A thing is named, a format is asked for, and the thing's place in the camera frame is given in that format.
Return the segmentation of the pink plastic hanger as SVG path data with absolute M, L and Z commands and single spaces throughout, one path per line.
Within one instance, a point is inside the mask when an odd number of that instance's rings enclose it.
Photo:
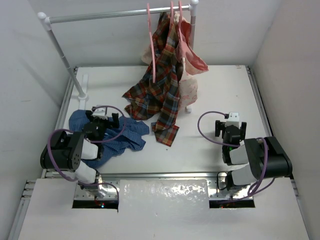
M 154 50 L 154 43 L 153 43 L 153 35 L 152 35 L 152 28 L 151 28 L 151 13 L 150 13 L 150 4 L 147 3 L 147 24 L 148 24 L 148 34 L 150 40 L 150 49 L 151 49 L 151 62 L 152 62 L 152 83 L 156 83 L 156 60 L 155 60 L 155 50 Z

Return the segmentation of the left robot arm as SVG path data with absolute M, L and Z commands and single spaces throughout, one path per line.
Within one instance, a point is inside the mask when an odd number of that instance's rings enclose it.
M 117 113 L 106 117 L 76 110 L 68 125 L 50 135 L 40 165 L 80 186 L 102 186 L 100 176 L 105 173 L 195 173 L 223 168 L 222 147 L 205 141 L 194 121 L 178 133 L 173 146 L 156 142 L 145 122 Z

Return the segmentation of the blue checked shirt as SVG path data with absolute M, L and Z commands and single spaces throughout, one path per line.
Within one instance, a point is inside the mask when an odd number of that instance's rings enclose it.
M 141 151 L 146 141 L 142 139 L 142 136 L 150 133 L 150 127 L 143 121 L 136 121 L 130 117 L 119 118 L 119 128 L 106 129 L 104 139 L 109 140 L 116 137 L 119 133 L 121 135 L 109 142 L 102 144 L 103 153 L 101 159 L 83 159 L 89 167 L 98 169 L 103 166 L 112 157 L 117 157 L 125 152 L 126 149 L 130 149 L 134 152 Z

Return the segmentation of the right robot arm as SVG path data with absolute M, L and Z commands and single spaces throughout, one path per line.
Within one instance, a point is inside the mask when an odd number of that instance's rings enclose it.
M 289 177 L 293 165 L 288 155 L 274 136 L 245 138 L 247 124 L 241 126 L 227 122 L 215 123 L 215 135 L 222 133 L 222 159 L 228 166 L 244 165 L 226 174 L 228 191 L 245 187 L 259 180 Z

